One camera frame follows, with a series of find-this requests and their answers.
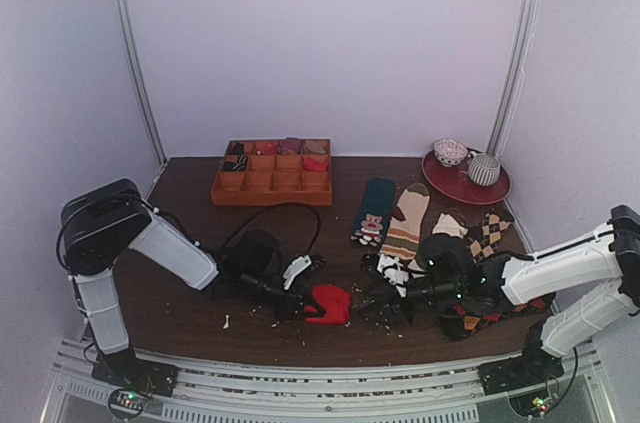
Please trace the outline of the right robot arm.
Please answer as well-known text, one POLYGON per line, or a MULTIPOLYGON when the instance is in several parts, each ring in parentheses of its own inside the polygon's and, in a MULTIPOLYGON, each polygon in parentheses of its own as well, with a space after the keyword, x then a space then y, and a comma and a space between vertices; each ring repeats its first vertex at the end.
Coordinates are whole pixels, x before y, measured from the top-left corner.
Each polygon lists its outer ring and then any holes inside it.
POLYGON ((455 212, 439 216, 412 260, 384 250, 364 256, 373 277, 361 315, 381 326, 414 320, 420 305, 438 309, 443 333, 461 341, 504 319, 549 310, 558 291, 594 288, 569 308, 533 325, 524 354, 513 362, 519 383, 535 383, 573 347, 624 315, 639 312, 639 215, 612 208, 595 230, 541 252, 501 251, 508 213, 488 213, 473 228, 455 212))

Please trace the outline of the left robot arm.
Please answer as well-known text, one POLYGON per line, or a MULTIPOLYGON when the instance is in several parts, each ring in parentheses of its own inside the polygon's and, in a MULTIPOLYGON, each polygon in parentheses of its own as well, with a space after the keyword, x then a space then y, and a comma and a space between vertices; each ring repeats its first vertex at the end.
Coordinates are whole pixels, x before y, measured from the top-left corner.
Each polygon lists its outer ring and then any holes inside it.
POLYGON ((191 236, 180 220, 145 200, 135 183, 120 179, 67 201, 60 213, 55 253, 75 288, 79 310, 106 372, 123 387, 137 385, 144 367, 134 358, 115 268, 138 254, 212 299, 234 293, 265 300, 279 320, 321 318, 327 310, 305 284, 321 266, 310 251, 286 260, 279 241, 251 228, 250 216, 217 249, 191 236))

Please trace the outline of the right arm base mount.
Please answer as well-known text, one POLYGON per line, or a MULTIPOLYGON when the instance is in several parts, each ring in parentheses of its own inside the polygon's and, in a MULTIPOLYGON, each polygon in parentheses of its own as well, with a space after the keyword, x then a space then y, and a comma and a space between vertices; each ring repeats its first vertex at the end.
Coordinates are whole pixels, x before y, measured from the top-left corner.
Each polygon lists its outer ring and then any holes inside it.
POLYGON ((517 357, 484 363, 478 375, 486 396, 516 392, 509 397, 512 410, 521 417, 535 418, 546 415, 554 403, 549 384, 557 383, 564 375, 562 360, 535 350, 517 357))

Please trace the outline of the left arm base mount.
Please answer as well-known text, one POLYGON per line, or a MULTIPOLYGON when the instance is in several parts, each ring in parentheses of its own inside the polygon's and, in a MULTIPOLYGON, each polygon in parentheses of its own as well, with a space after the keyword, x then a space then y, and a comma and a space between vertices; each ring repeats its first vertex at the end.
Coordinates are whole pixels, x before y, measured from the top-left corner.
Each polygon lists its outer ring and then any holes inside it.
POLYGON ((107 409, 116 419, 130 421, 140 417, 156 396, 171 397, 178 373, 174 365, 138 360, 131 375, 121 377, 106 362, 96 360, 91 376, 114 386, 107 396, 107 409))

